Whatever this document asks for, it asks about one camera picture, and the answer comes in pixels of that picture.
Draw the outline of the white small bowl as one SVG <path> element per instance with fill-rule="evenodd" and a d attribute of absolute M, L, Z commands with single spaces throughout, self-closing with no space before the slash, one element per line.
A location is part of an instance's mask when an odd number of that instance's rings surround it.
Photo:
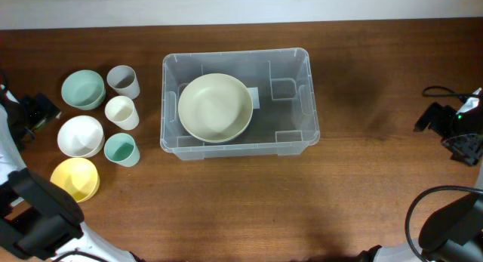
<path fill-rule="evenodd" d="M 62 153 L 73 158 L 90 158 L 102 150 L 105 143 L 103 127 L 92 116 L 76 116 L 65 122 L 57 135 Z"/>

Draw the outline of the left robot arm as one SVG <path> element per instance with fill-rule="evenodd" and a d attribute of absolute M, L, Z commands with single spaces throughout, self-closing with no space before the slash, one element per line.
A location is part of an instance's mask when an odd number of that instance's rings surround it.
<path fill-rule="evenodd" d="M 21 260 L 137 261 L 90 229 L 67 191 L 26 167 L 21 150 L 60 109 L 43 94 L 17 100 L 1 79 L 1 247 Z"/>

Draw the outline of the cream large bowl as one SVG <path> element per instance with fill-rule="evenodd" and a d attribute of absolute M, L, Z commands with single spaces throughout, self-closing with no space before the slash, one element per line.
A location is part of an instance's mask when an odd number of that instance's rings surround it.
<path fill-rule="evenodd" d="M 248 88 L 237 78 L 210 73 L 190 82 L 180 95 L 182 126 L 202 141 L 227 140 L 245 131 L 253 116 Z"/>

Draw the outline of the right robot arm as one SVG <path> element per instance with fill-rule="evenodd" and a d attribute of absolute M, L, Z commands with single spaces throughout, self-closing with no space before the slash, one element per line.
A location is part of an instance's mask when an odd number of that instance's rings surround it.
<path fill-rule="evenodd" d="M 435 86 L 423 89 L 424 97 L 456 97 L 463 105 L 455 110 L 434 102 L 414 125 L 415 132 L 432 130 L 454 161 L 469 167 L 482 163 L 482 89 L 457 93 L 440 86 L 443 94 L 431 94 Z M 415 242 L 411 237 L 411 217 L 417 204 L 432 193 L 457 191 L 465 196 L 429 216 Z M 482 175 L 474 187 L 435 186 L 419 194 L 405 217 L 406 243 L 397 247 L 377 245 L 362 251 L 354 261 L 462 261 L 482 262 Z"/>

